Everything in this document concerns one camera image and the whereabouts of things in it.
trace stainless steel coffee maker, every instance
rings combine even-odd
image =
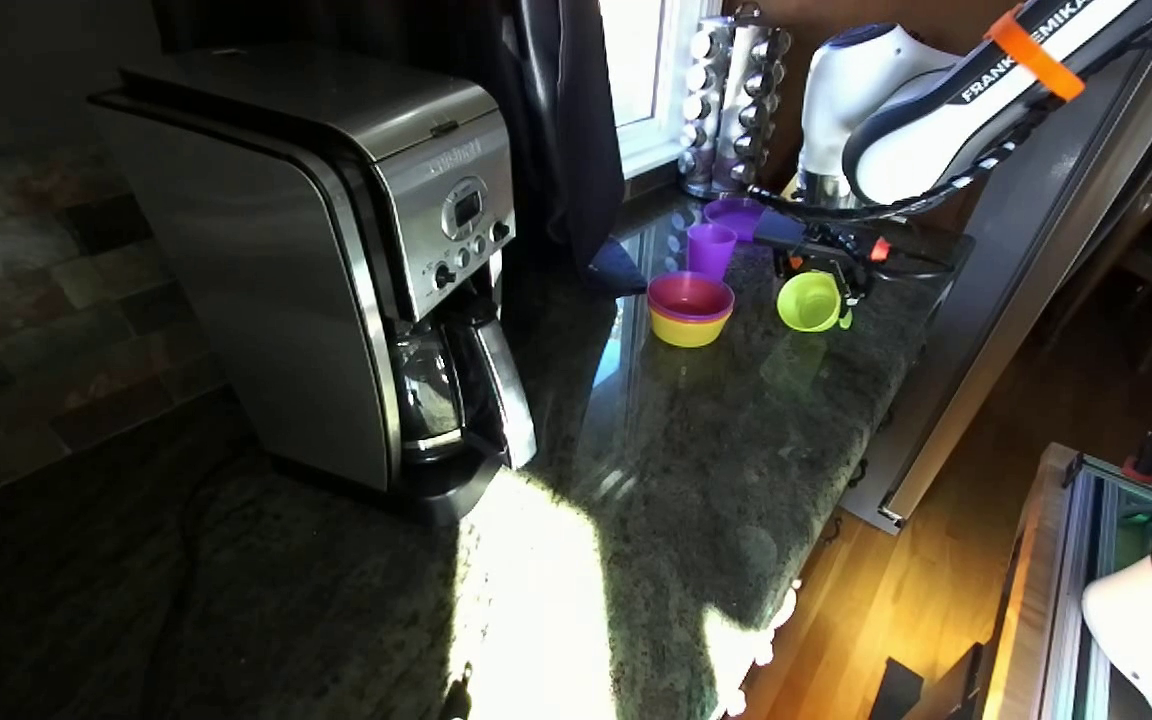
[[[90,103],[266,451],[418,499],[532,461],[484,86],[270,44],[122,67]]]

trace granite countertop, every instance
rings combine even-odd
[[[625,240],[648,274],[680,223]],[[935,304],[790,335],[765,249],[732,282],[675,350],[640,295],[510,267],[538,457],[461,526],[284,477],[224,393],[0,490],[0,716],[441,716],[461,676],[475,716],[713,716]]]

